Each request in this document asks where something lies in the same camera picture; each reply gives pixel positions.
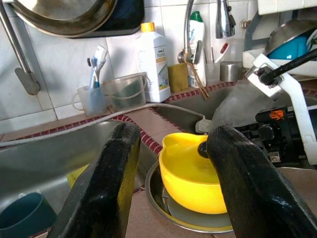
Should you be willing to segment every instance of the yellow bottle cap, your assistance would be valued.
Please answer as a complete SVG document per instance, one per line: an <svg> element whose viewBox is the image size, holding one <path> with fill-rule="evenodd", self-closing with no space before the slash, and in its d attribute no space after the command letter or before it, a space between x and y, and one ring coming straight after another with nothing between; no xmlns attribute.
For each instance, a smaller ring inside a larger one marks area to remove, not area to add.
<svg viewBox="0 0 317 238"><path fill-rule="evenodd" d="M142 32L155 31L154 22L144 22L141 24Z"/></svg>

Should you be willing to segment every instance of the white cable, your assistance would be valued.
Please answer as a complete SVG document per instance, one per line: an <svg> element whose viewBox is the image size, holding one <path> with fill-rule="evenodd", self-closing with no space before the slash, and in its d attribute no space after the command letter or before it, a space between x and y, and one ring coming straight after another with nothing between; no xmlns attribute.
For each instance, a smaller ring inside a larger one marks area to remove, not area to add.
<svg viewBox="0 0 317 238"><path fill-rule="evenodd" d="M144 106L141 106L141 107L138 107L138 108L133 108L133 109L129 109L129 110L126 110L126 111L113 113L111 115L105 116L103 118L97 119L97 120L89 122L87 124L80 125L80 126L68 129L68 130L63 130L63 131L60 131L60 132L57 132L57 133L54 133L54 134L42 135L42 136L28 138L28 139L1 142L0 143L0 147L12 146L12 145L20 145L20 144L25 144L25 143L34 142L34 141L38 141L38 140L43 140L43 139L47 139L47 138L52 138L52 137L55 137L55 136L58 136L58 135L67 134L69 132L82 129L82 128L87 127L87 126L91 126L91 125L100 123L102 121L110 120L110 119L112 119L114 117L117 117L117 116L120 116L120 115L123 115L123 114L131 113L131 112L138 111L138 110L145 109L145 108L158 108L158 107L178 109L178 110L181 110L181 111L184 111L184 112L199 116L202 119L205 119L205 116L203 114L194 112L194 111L186 109L186 108L182 108L182 107L171 105L171 104L150 103L150 104L145 104Z"/></svg>

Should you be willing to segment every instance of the plastic bottle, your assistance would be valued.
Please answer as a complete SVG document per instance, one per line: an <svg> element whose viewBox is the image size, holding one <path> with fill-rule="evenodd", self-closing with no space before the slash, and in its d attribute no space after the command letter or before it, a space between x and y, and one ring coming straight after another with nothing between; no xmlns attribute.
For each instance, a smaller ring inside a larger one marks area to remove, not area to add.
<svg viewBox="0 0 317 238"><path fill-rule="evenodd" d="M194 11L190 16L189 21L189 29L190 29L190 49L192 54L195 51L196 45L198 41L204 41L205 37L205 24L203 23L203 19L200 16L199 11ZM196 72L200 78L200 81L202 82L202 85L206 87L206 61L205 61L205 52L204 49L201 49L200 58L198 61L198 64L194 64L194 68L196 69ZM198 88L198 83L195 80L195 76L188 67L188 75L189 75L189 84L193 88Z"/></svg>
<svg viewBox="0 0 317 238"><path fill-rule="evenodd" d="M165 37L155 31L153 22L141 24L141 36L137 39L139 72L148 75L145 88L146 101L161 103L170 97L166 63Z"/></svg>

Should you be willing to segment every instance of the product label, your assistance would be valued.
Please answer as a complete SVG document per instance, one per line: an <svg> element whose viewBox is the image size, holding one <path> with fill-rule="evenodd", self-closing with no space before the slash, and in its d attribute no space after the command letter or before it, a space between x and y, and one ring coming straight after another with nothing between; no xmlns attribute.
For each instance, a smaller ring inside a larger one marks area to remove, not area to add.
<svg viewBox="0 0 317 238"><path fill-rule="evenodd" d="M158 74L158 86L159 89L162 90L169 86L168 82L168 70L166 64L166 56L165 56L165 46L155 47L155 58L157 64L157 74Z"/></svg>

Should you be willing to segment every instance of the white tile wall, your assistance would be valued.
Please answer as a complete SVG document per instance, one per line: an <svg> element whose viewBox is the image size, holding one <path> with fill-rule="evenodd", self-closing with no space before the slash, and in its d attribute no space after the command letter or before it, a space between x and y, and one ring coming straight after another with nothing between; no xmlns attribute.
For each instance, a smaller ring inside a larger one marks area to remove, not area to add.
<svg viewBox="0 0 317 238"><path fill-rule="evenodd" d="M32 113L20 117L15 117L6 120L0 120L0 134L5 134L11 131L21 130L28 127L44 124L55 121L56 115L53 109Z"/></svg>
<svg viewBox="0 0 317 238"><path fill-rule="evenodd" d="M153 21L156 30L165 35L168 41L168 65L177 63L177 54L183 49L187 1L144 0L145 21ZM236 35L229 40L243 41L245 32L238 25L241 20L252 19L257 11L257 1L229 0L229 5L232 6L232 14L237 22ZM216 57L226 41L215 39L216 0L195 0L194 10L199 10L204 20L204 48L207 60L211 60L211 46ZM20 24L20 28L23 26L14 12L10 11L9 16L18 26ZM66 39L44 34L30 26L26 29L19 30L24 42L22 47L42 90L38 96L29 96L24 91L13 72L18 67L17 60L0 26L0 88L4 89L0 94L0 134L80 114L80 111L72 107L71 98L77 88L89 83L90 68L86 58L94 54L97 45L109 50L101 81L138 71L135 40L140 32L119 37Z"/></svg>
<svg viewBox="0 0 317 238"><path fill-rule="evenodd" d="M316 0L258 0L260 15L317 6Z"/></svg>

